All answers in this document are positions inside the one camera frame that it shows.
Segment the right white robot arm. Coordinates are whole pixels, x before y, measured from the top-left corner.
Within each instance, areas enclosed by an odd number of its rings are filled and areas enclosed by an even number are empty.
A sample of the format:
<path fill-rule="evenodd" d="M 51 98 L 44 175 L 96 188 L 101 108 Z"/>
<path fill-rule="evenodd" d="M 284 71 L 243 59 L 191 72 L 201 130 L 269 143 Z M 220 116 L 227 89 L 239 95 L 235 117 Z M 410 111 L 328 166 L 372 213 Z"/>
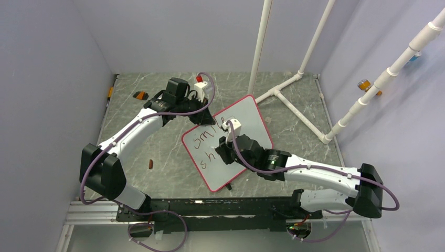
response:
<path fill-rule="evenodd" d="M 286 151 L 265 149 L 246 135 L 230 142 L 221 137 L 215 151 L 226 165 L 238 163 L 265 180 L 323 187 L 320 191 L 294 190 L 289 211 L 296 218 L 321 210 L 352 211 L 367 218 L 382 216 L 383 181 L 370 164 L 359 168 L 326 165 Z"/>

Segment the red framed whiteboard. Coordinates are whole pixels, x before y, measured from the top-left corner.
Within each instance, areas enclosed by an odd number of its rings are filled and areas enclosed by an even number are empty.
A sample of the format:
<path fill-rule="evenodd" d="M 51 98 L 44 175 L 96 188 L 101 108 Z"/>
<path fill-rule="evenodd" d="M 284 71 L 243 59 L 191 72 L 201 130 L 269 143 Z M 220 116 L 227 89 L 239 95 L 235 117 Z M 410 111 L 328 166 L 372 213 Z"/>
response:
<path fill-rule="evenodd" d="M 211 192 L 217 192 L 233 181 L 246 168 L 237 163 L 229 132 L 221 127 L 226 121 L 236 121 L 241 128 L 237 136 L 246 135 L 264 149 L 273 148 L 272 138 L 260 113 L 255 98 L 244 96 L 235 103 L 213 115 L 216 124 L 195 126 L 182 135 L 182 143 Z"/>

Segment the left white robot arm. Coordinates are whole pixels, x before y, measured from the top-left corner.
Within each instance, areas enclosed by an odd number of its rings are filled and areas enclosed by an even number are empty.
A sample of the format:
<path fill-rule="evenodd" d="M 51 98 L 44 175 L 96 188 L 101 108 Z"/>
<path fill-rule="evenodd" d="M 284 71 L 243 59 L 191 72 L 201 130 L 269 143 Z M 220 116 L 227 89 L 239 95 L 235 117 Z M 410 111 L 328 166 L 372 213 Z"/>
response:
<path fill-rule="evenodd" d="M 87 144 L 81 153 L 79 181 L 80 201 L 85 205 L 95 200 L 85 199 L 85 188 L 100 195 L 101 199 L 115 201 L 130 209 L 135 219 L 149 217 L 151 198 L 127 181 L 123 160 L 148 137 L 176 117 L 188 117 L 198 126 L 214 125 L 209 106 L 215 97 L 213 78 L 204 72 L 198 73 L 191 86 L 186 80 L 172 77 L 165 89 L 159 91 L 118 133 L 99 145 Z"/>

